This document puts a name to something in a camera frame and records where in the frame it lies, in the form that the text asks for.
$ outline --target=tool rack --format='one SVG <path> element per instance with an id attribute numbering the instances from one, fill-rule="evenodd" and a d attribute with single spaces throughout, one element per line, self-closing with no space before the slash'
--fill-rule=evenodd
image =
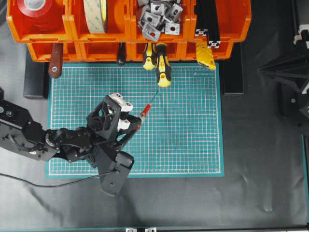
<path id="1" fill-rule="evenodd" d="M 48 62 L 52 44 L 63 43 L 63 61 L 116 61 L 118 45 L 126 43 L 126 60 L 142 61 L 149 40 L 143 38 L 136 19 L 137 0 L 108 1 L 108 31 L 88 31 L 82 0 L 56 0 L 63 8 L 63 25 L 53 33 L 42 33 L 25 22 L 16 0 L 8 0 L 7 22 L 16 42 L 26 43 L 33 61 Z M 221 35 L 219 49 L 212 49 L 215 59 L 228 59 L 233 44 L 245 40 L 251 22 L 250 0 L 216 0 Z M 196 60 L 195 43 L 206 37 L 195 36 L 196 0 L 182 0 L 180 35 L 162 34 L 159 42 L 168 44 L 171 61 Z"/>

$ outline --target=red tape roll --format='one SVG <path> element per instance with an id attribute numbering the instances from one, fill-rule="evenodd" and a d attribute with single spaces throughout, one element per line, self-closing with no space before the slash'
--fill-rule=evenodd
<path id="1" fill-rule="evenodd" d="M 40 31 L 54 31 L 62 25 L 62 8 L 55 0 L 17 0 L 22 14 Z"/>

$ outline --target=green cutting mat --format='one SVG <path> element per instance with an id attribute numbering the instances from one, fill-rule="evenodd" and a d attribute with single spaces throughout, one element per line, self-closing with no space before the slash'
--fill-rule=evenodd
<path id="1" fill-rule="evenodd" d="M 130 177 L 223 176 L 218 71 L 192 63 L 172 66 L 172 85 L 160 88 L 142 128 L 124 151 L 135 158 Z M 51 82 L 50 128 L 76 129 L 105 95 L 119 92 L 138 115 L 159 89 L 141 64 L 65 64 Z M 86 161 L 52 159 L 47 177 L 97 174 Z"/>

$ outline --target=white robot part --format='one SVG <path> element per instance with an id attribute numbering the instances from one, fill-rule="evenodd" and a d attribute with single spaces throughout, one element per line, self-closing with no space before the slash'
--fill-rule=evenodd
<path id="1" fill-rule="evenodd" d="M 121 106 L 121 112 L 131 112 L 133 110 L 133 105 L 129 102 L 126 102 L 123 96 L 120 93 L 113 93 L 109 95 L 115 102 L 117 102 Z M 126 130 L 130 127 L 130 122 L 126 120 L 119 120 L 117 131 Z"/>
<path id="2" fill-rule="evenodd" d="M 129 102 L 126 102 L 120 93 L 113 93 L 110 95 L 110 98 L 121 106 L 121 112 L 131 112 L 133 110 L 133 105 Z"/>

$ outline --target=black cable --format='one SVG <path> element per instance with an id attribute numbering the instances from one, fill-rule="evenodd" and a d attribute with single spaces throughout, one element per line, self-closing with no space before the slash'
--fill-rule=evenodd
<path id="1" fill-rule="evenodd" d="M 34 184 L 30 181 L 27 181 L 25 179 L 18 178 L 18 177 L 12 176 L 12 175 L 0 173 L 0 176 L 4 176 L 4 177 L 10 178 L 10 179 L 18 180 L 18 181 L 27 183 L 27 184 L 34 186 L 34 187 L 37 187 L 37 188 L 59 188 L 59 187 L 67 186 L 67 185 L 78 184 L 78 183 L 84 182 L 86 180 L 90 180 L 90 179 L 97 178 L 97 177 L 100 177 L 100 176 L 103 176 L 103 175 L 111 174 L 113 172 L 115 172 L 115 170 L 112 170 L 110 172 L 100 173 L 98 175 L 93 175 L 93 176 L 90 176 L 90 177 L 87 177 L 87 178 L 84 178 L 84 179 L 81 179 L 81 180 L 76 180 L 76 181 L 64 183 L 64 184 L 61 184 L 61 185 L 37 185 L 37 184 Z"/>

